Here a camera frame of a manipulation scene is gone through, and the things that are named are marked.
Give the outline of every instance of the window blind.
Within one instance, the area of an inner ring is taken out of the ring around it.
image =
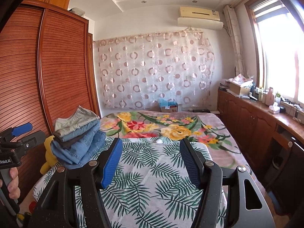
[[[253,10],[257,23],[280,14],[289,13],[280,0],[258,0],[249,8]]]

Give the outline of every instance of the blue jeans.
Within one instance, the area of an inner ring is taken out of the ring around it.
[[[88,124],[80,127],[80,128],[77,128],[75,131],[63,136],[63,137],[60,137],[59,139],[62,141],[62,142],[65,142],[65,141],[68,141],[70,139],[73,139],[75,138],[76,136],[79,136],[81,134],[83,134],[84,132],[87,132],[89,129],[91,129],[93,126],[95,126],[96,124],[99,125],[100,127],[100,120],[94,120],[92,122],[89,122]]]
[[[91,154],[95,148],[99,150],[104,145],[105,133],[98,131],[99,127],[99,123],[94,125],[91,129],[88,130],[86,135],[74,143],[70,149],[62,148],[57,141],[53,140],[51,142],[51,149],[53,154],[60,162],[64,161],[69,164],[79,164],[87,153]]]

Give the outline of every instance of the bed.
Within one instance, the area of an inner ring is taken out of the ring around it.
[[[107,138],[105,147],[98,153],[108,149],[113,137],[120,137],[124,144],[112,184],[101,191],[113,228],[191,226],[202,192],[196,190],[188,178],[178,150],[182,138],[188,138],[195,150],[221,167],[245,166],[269,201],[236,142],[213,114],[113,113],[102,118],[100,129],[107,133]],[[27,206],[34,206],[59,166],[57,163],[50,169],[28,194],[19,214],[20,223],[22,212],[31,212]],[[217,228],[224,226],[226,197],[227,189],[223,188]],[[84,228],[80,187],[76,187],[76,202],[78,220]]]

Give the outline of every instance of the window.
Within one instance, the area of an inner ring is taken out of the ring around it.
[[[299,24],[280,0],[254,0],[245,6],[256,33],[259,86],[272,87],[303,106],[304,33]]]

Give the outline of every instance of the yellow plush toy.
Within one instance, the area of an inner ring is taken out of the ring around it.
[[[52,135],[52,136],[46,138],[45,142],[44,142],[44,146],[47,151],[45,152],[46,162],[40,169],[40,173],[42,175],[47,173],[49,171],[49,169],[58,162],[57,158],[53,155],[52,150],[51,150],[51,141],[53,140],[53,138],[54,138],[54,136]]]

